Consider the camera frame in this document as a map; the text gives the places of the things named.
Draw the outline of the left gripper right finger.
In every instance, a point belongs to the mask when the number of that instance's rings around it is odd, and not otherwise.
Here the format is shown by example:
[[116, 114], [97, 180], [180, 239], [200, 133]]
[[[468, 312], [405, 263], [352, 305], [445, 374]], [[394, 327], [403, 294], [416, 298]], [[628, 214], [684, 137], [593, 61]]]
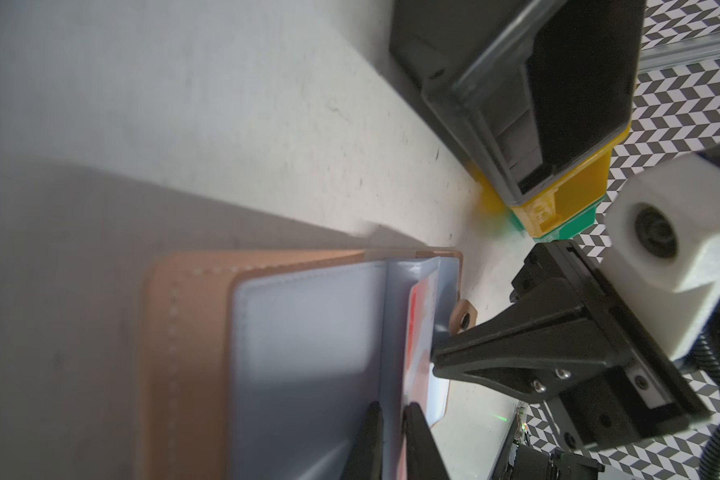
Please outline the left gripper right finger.
[[403, 411], [408, 480], [448, 480], [449, 475], [418, 403]]

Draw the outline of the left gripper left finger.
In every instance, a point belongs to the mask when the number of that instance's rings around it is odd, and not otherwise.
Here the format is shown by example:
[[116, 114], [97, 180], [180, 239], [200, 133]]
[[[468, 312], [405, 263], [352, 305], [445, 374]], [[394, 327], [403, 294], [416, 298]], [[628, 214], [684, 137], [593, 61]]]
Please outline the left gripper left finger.
[[378, 401], [369, 404], [355, 438], [342, 480], [381, 480], [383, 473], [384, 418]]

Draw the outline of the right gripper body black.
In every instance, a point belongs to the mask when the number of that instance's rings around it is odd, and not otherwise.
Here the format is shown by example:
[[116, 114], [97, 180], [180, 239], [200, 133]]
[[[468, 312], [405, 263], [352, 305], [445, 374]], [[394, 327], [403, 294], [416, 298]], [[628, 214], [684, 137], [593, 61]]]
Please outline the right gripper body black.
[[512, 281], [513, 304], [550, 279], [570, 282], [624, 351], [619, 365], [539, 402], [562, 447], [606, 450], [683, 432], [710, 419], [706, 405], [574, 242], [531, 249]]

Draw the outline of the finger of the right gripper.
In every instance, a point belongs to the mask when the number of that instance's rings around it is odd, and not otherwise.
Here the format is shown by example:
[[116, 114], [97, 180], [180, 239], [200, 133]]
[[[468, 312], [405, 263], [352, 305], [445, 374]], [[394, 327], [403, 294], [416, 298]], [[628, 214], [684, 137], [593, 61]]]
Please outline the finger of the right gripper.
[[537, 286], [493, 319], [438, 343], [434, 374], [543, 402], [624, 359], [564, 279]]

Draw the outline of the white red circle card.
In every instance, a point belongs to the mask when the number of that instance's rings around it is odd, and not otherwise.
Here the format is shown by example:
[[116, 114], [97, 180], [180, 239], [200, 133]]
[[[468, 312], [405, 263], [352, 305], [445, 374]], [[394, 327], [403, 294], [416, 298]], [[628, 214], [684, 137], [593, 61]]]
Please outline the white red circle card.
[[445, 415], [450, 382], [432, 373], [431, 349], [435, 330], [438, 272], [421, 279], [410, 290], [402, 407], [418, 403], [429, 428]]

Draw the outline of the tan leather card holder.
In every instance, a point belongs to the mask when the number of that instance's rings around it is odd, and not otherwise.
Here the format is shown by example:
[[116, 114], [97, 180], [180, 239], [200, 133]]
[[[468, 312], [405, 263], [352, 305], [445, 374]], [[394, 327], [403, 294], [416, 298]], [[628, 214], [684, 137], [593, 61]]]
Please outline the tan leather card holder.
[[433, 347], [458, 328], [462, 265], [444, 249], [159, 259], [141, 300], [141, 476], [341, 479], [378, 401], [382, 479], [404, 478], [410, 290], [438, 272]]

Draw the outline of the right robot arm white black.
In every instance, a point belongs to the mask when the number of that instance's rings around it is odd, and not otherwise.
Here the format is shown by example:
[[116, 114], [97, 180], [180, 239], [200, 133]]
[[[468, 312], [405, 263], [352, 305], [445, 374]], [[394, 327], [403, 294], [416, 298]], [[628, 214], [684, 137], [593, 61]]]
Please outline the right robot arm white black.
[[[600, 261], [535, 246], [511, 305], [438, 344], [438, 377], [543, 406], [560, 447], [597, 451], [704, 424], [686, 381], [720, 391], [720, 144], [633, 176], [610, 206]], [[698, 467], [720, 479], [720, 424]]]

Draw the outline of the green plastic bin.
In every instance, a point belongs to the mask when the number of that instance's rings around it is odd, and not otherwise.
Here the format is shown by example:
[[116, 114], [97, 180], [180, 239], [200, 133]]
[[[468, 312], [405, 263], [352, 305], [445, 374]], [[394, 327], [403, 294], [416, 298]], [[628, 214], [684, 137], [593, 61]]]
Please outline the green plastic bin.
[[521, 227], [535, 242], [545, 243], [570, 240], [592, 226], [602, 199], [595, 200], [572, 216], [560, 215], [554, 206], [540, 208], [511, 208], [512, 221]]

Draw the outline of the yellow plastic bin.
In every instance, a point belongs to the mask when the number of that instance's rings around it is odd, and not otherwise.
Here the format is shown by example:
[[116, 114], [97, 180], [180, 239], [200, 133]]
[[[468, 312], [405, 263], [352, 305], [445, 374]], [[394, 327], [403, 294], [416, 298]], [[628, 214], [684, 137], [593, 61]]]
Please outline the yellow plastic bin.
[[469, 174], [483, 188], [478, 203], [478, 212], [489, 222], [501, 228], [512, 227], [525, 232], [512, 221], [511, 208], [533, 209], [540, 208], [542, 205], [552, 205], [560, 215], [572, 216], [595, 200], [603, 200], [606, 196], [611, 155], [614, 148], [623, 142], [629, 133], [630, 129], [625, 128], [615, 139], [576, 166], [571, 172], [563, 175], [550, 187], [520, 206], [507, 206], [477, 166], [468, 166]]

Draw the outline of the black plastic bin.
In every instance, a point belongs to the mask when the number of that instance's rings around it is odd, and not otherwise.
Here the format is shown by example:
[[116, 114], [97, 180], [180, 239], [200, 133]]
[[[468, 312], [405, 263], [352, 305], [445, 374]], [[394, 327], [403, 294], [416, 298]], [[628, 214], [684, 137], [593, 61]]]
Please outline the black plastic bin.
[[399, 1], [389, 49], [504, 203], [629, 125], [642, 1]]

